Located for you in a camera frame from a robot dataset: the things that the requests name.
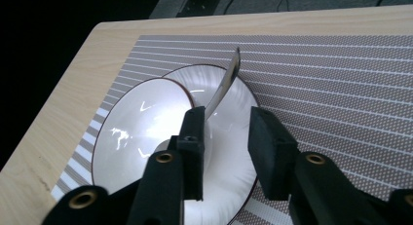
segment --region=brass insert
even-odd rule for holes
[[[173,160],[173,155],[169,153],[161,154],[156,157],[156,161],[161,164],[169,163]]]
[[[96,201],[97,193],[95,190],[88,190],[82,192],[69,201],[69,206],[71,208],[79,209],[90,206],[94,201]]]
[[[312,164],[317,164],[317,165],[325,164],[325,159],[320,155],[309,154],[309,155],[306,156],[306,159],[307,159],[308,162],[310,162]]]

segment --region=striped mat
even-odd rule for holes
[[[192,64],[227,67],[273,112],[301,151],[331,158],[360,190],[387,200],[413,185],[413,36],[140,36],[52,195],[92,184],[94,143],[128,90]],[[291,224],[286,202],[252,192],[233,224]]]

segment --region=white bowl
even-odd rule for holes
[[[127,92],[97,137],[94,184],[111,194],[141,178],[147,158],[171,135],[179,134],[188,109],[208,105],[224,74],[225,69],[217,66],[187,66],[165,75],[165,81],[152,79]],[[207,120],[204,200],[184,202],[185,224],[228,224],[243,208],[256,182],[247,138],[250,109],[257,105],[251,90],[236,78]]]

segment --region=light wood surface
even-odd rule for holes
[[[0,224],[41,224],[51,190],[144,34],[412,35],[413,5],[98,24],[0,172]]]

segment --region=metal spoon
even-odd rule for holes
[[[240,48],[237,47],[235,49],[234,56],[231,59],[230,66],[228,67],[227,71],[225,72],[225,75],[222,78],[222,81],[219,84],[218,89],[216,90],[216,92],[213,95],[212,99],[210,100],[209,104],[206,106],[206,111],[205,111],[206,120],[215,111],[215,109],[218,106],[219,102],[221,102],[222,98],[224,98],[225,94],[230,89],[230,87],[233,84],[234,80],[237,78],[238,72],[240,71],[240,65],[241,65]]]

